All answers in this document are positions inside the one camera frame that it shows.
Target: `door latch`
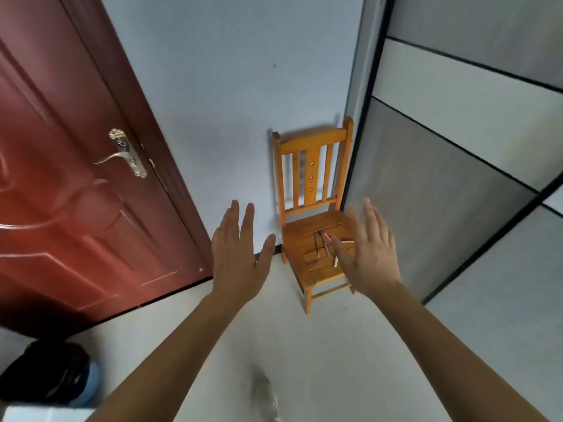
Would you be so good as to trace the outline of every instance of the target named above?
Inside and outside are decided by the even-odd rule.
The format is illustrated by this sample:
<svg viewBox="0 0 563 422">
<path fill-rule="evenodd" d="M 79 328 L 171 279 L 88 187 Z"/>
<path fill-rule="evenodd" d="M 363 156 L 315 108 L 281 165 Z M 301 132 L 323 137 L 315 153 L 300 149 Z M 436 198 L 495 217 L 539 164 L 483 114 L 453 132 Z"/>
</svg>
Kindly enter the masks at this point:
<svg viewBox="0 0 563 422">
<path fill-rule="evenodd" d="M 121 157 L 125 159 L 125 161 L 129 164 L 131 170 L 138 178 L 145 178 L 147 176 L 147 172 L 143 163 L 139 159 L 137 152 L 129 142 L 127 135 L 123 130 L 119 129 L 111 129 L 109 131 L 109 137 L 113 141 L 114 145 L 117 148 L 117 152 L 108 155 L 107 157 L 102 158 L 99 161 L 96 161 L 94 164 L 102 164 L 112 158 Z"/>
</svg>

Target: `person's left arm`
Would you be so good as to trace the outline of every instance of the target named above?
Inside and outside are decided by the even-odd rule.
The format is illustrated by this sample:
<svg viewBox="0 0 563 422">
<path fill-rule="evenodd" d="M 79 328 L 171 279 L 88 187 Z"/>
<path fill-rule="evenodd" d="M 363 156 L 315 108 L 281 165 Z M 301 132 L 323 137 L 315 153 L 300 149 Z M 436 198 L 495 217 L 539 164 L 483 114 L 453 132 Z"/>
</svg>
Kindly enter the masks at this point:
<svg viewBox="0 0 563 422">
<path fill-rule="evenodd" d="M 242 307 L 262 288 L 270 272 L 275 235 L 255 262 L 254 206 L 239 231 L 236 200 L 213 235 L 213 291 L 114 390 L 87 422 L 172 421 L 207 356 Z"/>
</svg>

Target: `gray panel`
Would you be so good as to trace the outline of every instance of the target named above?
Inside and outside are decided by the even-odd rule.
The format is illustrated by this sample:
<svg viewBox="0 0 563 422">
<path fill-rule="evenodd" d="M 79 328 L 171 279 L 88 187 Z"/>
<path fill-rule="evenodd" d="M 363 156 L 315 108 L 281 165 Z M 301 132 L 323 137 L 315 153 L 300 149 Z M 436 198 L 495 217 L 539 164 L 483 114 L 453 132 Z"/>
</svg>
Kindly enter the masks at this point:
<svg viewBox="0 0 563 422">
<path fill-rule="evenodd" d="M 534 194 L 372 99 L 346 205 L 364 196 L 388 220 L 403 282 L 422 299 Z"/>
<path fill-rule="evenodd" d="M 563 0 L 396 0 L 389 35 L 563 88 Z"/>
<path fill-rule="evenodd" d="M 563 219 L 540 207 L 429 302 L 550 420 L 563 415 Z"/>
</svg>

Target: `door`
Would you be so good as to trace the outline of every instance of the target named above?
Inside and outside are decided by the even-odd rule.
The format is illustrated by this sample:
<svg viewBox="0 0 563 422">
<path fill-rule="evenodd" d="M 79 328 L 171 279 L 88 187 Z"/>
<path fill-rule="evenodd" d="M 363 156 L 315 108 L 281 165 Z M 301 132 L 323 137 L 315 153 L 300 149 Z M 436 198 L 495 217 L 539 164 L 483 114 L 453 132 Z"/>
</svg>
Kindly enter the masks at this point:
<svg viewBox="0 0 563 422">
<path fill-rule="evenodd" d="M 113 129 L 146 177 L 96 164 Z M 0 0 L 0 324 L 64 335 L 210 275 L 60 1 Z"/>
</svg>

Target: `hand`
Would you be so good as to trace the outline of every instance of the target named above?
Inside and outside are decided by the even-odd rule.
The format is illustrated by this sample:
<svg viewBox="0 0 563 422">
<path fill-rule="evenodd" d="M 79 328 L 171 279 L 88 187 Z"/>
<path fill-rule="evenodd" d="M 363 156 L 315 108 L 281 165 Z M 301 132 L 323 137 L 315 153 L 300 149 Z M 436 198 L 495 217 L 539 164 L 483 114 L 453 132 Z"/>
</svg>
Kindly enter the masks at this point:
<svg viewBox="0 0 563 422">
<path fill-rule="evenodd" d="M 237 310 L 252 300 L 266 281 L 276 246 L 276 235 L 264 241 L 258 261 L 253 244 L 254 205 L 244 214 L 239 233 L 239 202 L 233 200 L 211 241 L 213 248 L 213 291 L 211 296 Z"/>
<path fill-rule="evenodd" d="M 330 244 L 342 264 L 342 270 L 355 289 L 373 299 L 385 285 L 401 283 L 398 269 L 395 236 L 369 198 L 364 199 L 367 225 L 364 225 L 354 209 L 350 219 L 354 227 L 356 257 L 348 255 L 338 237 L 331 237 Z"/>
</svg>

